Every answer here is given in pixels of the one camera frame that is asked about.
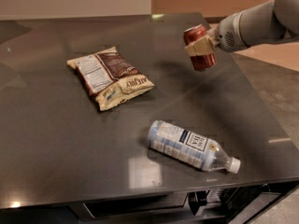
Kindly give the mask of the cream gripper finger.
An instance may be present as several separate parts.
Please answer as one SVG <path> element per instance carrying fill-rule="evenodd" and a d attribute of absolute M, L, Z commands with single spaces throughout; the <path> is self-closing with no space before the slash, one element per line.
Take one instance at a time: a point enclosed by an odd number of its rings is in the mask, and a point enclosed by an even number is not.
<path fill-rule="evenodd" d="M 190 57 L 203 56 L 213 54 L 215 45 L 209 35 L 198 37 L 194 41 L 186 39 L 188 44 L 185 46 L 185 51 Z"/>

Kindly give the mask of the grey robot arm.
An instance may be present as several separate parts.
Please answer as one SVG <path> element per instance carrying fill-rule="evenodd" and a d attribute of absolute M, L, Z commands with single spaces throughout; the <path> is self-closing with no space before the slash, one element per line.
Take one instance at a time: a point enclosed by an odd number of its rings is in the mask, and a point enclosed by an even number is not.
<path fill-rule="evenodd" d="M 299 0 L 271 0 L 222 20 L 185 47 L 188 55 L 209 55 L 215 48 L 239 51 L 262 44 L 299 40 Z"/>

